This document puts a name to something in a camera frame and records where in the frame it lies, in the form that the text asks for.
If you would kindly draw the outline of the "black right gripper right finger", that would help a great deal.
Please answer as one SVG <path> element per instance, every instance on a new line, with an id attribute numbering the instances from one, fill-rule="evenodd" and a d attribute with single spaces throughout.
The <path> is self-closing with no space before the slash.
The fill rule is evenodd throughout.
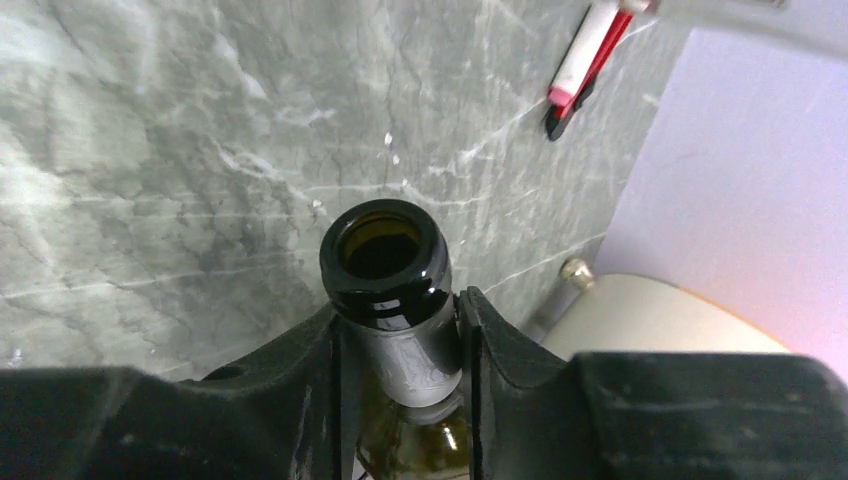
<path id="1" fill-rule="evenodd" d="M 458 298 L 475 479 L 843 479 L 847 389 L 764 354 L 562 360 L 471 287 Z"/>

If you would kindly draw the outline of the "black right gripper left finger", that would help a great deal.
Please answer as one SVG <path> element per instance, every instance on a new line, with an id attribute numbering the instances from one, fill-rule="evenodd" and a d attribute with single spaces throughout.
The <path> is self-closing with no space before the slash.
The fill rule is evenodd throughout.
<path id="1" fill-rule="evenodd" d="M 1 374 L 5 479 L 338 479 L 329 307 L 200 380 L 130 367 Z"/>

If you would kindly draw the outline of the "silver necked green wine bottle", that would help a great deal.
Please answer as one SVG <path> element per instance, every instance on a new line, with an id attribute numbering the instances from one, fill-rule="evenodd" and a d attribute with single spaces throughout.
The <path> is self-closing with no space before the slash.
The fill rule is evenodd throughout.
<path id="1" fill-rule="evenodd" d="M 377 199 L 321 244 L 322 282 L 366 357 L 355 456 L 373 479 L 467 479 L 462 345 L 446 240 L 419 206 Z"/>

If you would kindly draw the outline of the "black capped clear bottle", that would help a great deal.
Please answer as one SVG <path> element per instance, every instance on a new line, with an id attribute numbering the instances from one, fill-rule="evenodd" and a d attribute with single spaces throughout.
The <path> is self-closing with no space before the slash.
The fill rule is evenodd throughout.
<path id="1" fill-rule="evenodd" d="M 624 10 L 768 38 L 794 49 L 847 60 L 845 1 L 620 1 Z"/>

